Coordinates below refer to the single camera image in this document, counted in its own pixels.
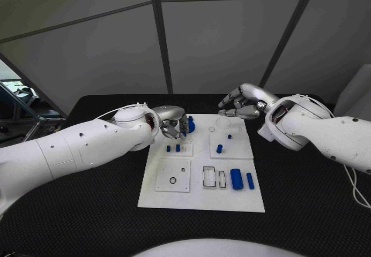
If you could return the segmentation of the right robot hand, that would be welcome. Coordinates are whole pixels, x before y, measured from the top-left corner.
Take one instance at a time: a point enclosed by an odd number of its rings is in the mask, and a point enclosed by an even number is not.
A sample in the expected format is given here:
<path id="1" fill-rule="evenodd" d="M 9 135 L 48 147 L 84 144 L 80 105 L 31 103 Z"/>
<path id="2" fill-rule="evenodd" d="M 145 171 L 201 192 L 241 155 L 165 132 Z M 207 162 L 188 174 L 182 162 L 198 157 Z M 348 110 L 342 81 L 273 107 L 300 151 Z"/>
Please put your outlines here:
<path id="1" fill-rule="evenodd" d="M 244 83 L 223 98 L 218 103 L 218 115 L 238 117 L 246 120 L 256 119 L 261 113 L 267 113 L 279 97 L 261 87 Z"/>

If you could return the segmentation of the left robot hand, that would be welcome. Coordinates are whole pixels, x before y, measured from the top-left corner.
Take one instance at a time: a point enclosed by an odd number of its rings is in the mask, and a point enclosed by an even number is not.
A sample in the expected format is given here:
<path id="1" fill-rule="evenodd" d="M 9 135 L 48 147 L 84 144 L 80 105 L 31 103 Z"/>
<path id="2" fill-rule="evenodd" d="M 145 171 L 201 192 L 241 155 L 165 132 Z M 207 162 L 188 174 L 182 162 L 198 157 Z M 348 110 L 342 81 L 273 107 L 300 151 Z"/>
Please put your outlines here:
<path id="1" fill-rule="evenodd" d="M 188 115 L 179 106 L 163 105 L 153 108 L 159 116 L 159 127 L 168 138 L 179 139 L 189 133 Z"/>

